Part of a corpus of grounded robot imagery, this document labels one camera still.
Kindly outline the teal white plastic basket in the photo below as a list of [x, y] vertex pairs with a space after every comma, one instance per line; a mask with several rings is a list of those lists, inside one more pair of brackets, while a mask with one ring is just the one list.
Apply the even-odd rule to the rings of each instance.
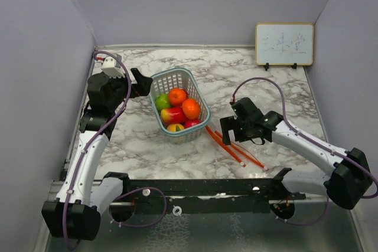
[[170, 143], [182, 144], [201, 135], [211, 113], [192, 73], [176, 67], [156, 73], [149, 98], [162, 133]]

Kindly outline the orange tangerine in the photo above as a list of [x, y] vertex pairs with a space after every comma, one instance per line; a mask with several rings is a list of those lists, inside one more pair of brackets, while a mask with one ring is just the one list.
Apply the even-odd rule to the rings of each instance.
[[185, 116], [190, 120], [199, 118], [201, 114], [201, 107], [199, 103], [194, 99], [187, 99], [183, 101], [182, 110]]
[[181, 107], [187, 99], [187, 92], [184, 89], [174, 88], [168, 93], [169, 101], [174, 107]]

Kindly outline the clear bag orange zipper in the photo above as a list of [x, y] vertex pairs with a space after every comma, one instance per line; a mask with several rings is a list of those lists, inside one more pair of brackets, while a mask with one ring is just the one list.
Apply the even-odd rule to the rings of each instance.
[[223, 143], [223, 136], [218, 131], [212, 131], [209, 126], [205, 127], [207, 133], [211, 138], [223, 149], [225, 150], [241, 167], [245, 168], [247, 166], [246, 162], [240, 157], [246, 158], [249, 162], [253, 163], [263, 171], [268, 171], [268, 167], [261, 163], [251, 152], [246, 148], [240, 146], [237, 143], [231, 142], [230, 145], [225, 145]]

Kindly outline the yellow orange fruit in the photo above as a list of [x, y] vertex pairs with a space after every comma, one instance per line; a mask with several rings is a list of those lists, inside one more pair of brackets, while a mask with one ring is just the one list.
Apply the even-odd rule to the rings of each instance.
[[185, 127], [180, 123], [174, 123], [167, 126], [167, 131], [169, 132], [179, 132], [184, 130]]

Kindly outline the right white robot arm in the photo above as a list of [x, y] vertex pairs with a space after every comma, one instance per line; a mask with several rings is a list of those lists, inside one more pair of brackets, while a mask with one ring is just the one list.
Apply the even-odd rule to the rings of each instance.
[[249, 98], [231, 103], [234, 114], [220, 119], [222, 141], [230, 144], [229, 132], [238, 142], [271, 142], [281, 145], [305, 158], [320, 172], [301, 172], [285, 168], [275, 176], [272, 195], [285, 199], [292, 193], [310, 193], [329, 197], [341, 208], [351, 210], [362, 199], [373, 179], [365, 154], [353, 148], [347, 151], [319, 140], [296, 126], [289, 125], [284, 117], [269, 111], [263, 114]]

